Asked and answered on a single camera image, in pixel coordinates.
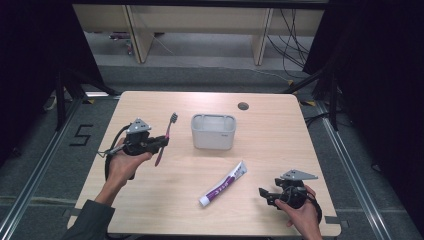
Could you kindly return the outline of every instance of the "sleeve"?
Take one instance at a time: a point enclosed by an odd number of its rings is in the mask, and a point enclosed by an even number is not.
[[[115,209],[110,206],[87,200],[74,225],[66,231],[62,240],[103,240],[114,212]]]

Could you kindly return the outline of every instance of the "aluminum rail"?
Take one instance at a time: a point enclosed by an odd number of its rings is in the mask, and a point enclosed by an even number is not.
[[[28,207],[29,202],[31,201],[32,196],[37,190],[38,185],[43,179],[44,174],[46,173],[50,163],[53,159],[56,150],[65,135],[69,123],[72,121],[75,112],[78,107],[82,104],[82,99],[74,99],[71,103],[67,115],[68,118],[64,122],[63,126],[53,134],[52,139],[49,142],[46,150],[41,156],[37,166],[33,170],[30,178],[28,179],[25,187],[22,189],[19,196],[16,198],[12,207],[9,209],[7,216],[3,219],[0,226],[0,237],[1,239],[10,239],[16,227],[18,226],[22,216],[25,213],[25,210]]]
[[[318,112],[319,114],[327,112],[325,105],[323,102],[317,102]],[[383,217],[377,209],[376,204],[372,200],[364,182],[362,181],[361,176],[356,170],[355,164],[352,161],[346,147],[343,144],[343,141],[337,131],[334,131],[331,126],[330,121],[327,118],[323,119],[324,126],[330,136],[331,141],[336,148],[337,154],[345,168],[345,171],[349,177],[349,180],[352,184],[353,189],[358,197],[359,202],[365,212],[365,215],[368,218],[368,221],[371,224],[371,228],[374,231],[377,239],[381,240],[390,240],[392,237],[390,236],[389,230],[387,229],[386,224],[384,223]]]

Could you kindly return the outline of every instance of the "black panel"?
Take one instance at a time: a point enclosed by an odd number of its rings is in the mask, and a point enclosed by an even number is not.
[[[370,1],[365,11],[339,85],[375,161],[424,235],[424,5]]]

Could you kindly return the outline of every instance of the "purple toothpaste tube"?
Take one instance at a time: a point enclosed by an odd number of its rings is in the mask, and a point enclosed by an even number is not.
[[[222,179],[218,184],[212,187],[205,195],[203,195],[199,202],[203,207],[206,207],[212,200],[218,196],[222,191],[227,189],[231,183],[235,182],[241,176],[247,172],[247,168],[244,165],[244,162],[241,161],[231,172],[229,172],[224,179]]]

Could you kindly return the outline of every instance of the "table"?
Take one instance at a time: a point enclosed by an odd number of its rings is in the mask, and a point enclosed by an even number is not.
[[[249,105],[240,110],[238,104]],[[340,225],[327,224],[336,216],[302,113],[292,95],[206,92],[124,92],[112,116],[100,151],[110,147],[125,125],[140,117],[152,127],[150,136],[164,135],[173,112],[170,143],[162,161],[157,155],[137,170],[115,200],[111,233],[165,235],[296,236],[286,228],[287,215],[268,206],[258,188],[281,192],[274,178],[291,169],[318,176],[306,184],[317,192],[323,210],[323,236],[337,236]],[[198,113],[236,118],[230,150],[193,146],[191,118]],[[205,208],[198,199],[243,160],[248,172]],[[94,199],[104,184],[104,159],[97,156],[76,208]],[[71,217],[68,227],[75,221]]]

